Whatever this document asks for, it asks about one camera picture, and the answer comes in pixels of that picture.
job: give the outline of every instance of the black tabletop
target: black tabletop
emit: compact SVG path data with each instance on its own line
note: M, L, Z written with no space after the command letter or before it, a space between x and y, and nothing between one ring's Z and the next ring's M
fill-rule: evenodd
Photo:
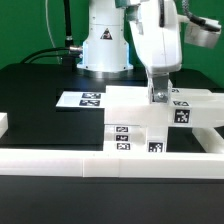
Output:
M194 70L170 75L174 87L217 89ZM0 147L102 150L104 109L56 108L63 91L105 92L106 85L146 86L145 70L117 80L81 76L60 65L12 64L0 71L0 112L8 132ZM170 128L168 151L200 152L191 129Z

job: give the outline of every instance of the white foam block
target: white foam block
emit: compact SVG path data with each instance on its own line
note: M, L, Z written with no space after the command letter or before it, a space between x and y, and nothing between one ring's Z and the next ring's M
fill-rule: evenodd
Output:
M64 91L56 107L104 108L105 93Z
M0 138L8 130L8 118L6 113L0 113Z

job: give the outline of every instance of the white block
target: white block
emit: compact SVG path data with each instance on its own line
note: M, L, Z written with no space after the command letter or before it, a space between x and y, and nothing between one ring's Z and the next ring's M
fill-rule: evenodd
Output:
M0 113L0 138L8 130L8 118L6 113Z
M107 153L92 152L83 160L83 177L118 177L119 159Z
M224 154L224 139L214 128L193 128L193 134L207 153Z
M0 174L83 176L83 153L60 150L0 150Z
M224 156L159 153L123 157L119 177L224 179Z

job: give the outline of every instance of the cable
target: cable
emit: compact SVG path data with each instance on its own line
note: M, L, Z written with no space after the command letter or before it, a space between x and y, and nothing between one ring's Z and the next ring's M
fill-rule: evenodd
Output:
M41 51L37 51L33 54L30 54L29 56L27 56L26 58L24 58L20 63L21 64L25 64L28 60L30 60L31 58L39 55L39 54L44 54L44 53L48 53L48 52L57 52L57 51L68 51L70 50L69 47L56 47L56 48L50 48L50 49L45 49L45 50L41 50Z
M51 54L51 55L41 55L41 56L38 56L38 57L35 57L33 58L31 61L29 61L29 64L31 64L32 62L38 60L38 59L41 59L41 58L53 58L53 57L62 57L62 56L65 56L66 54L58 54L58 55L54 55L54 54Z
M45 0L45 11L46 11L46 24L47 24L47 31L48 31L48 35L50 37L51 40L51 44L53 46L53 48L56 48L52 33L51 33L51 28L50 28L50 22L49 22L49 9L48 9L48 0ZM58 64L60 64L60 58L57 57L57 61Z
M205 19L195 16L193 13L191 13L189 10L189 0L182 0L182 8L183 8L184 14L188 17L188 19L192 23L195 23L198 26L202 27L204 30L207 30L210 32L219 32L220 31L220 28L215 27L209 23L206 23Z
M159 19L159 26L164 27L165 26L165 6L164 6L164 0L159 0L160 4L160 19Z
M41 59L41 58L53 58L53 57L63 57L63 56L72 56L74 58L80 58L80 54L58 54L58 55L54 55L54 54L51 54L51 55L41 55L41 56L38 56L38 57L35 57L33 58L31 61L29 61L29 64L31 64L32 62L38 60L38 59Z

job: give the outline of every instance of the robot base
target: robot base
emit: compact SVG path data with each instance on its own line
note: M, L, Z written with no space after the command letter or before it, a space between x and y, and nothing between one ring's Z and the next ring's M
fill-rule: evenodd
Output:
M130 77L133 74L133 70L124 70L119 72L100 72L100 71L90 71L87 69L78 68L78 73L90 78L95 79L120 79L125 77Z

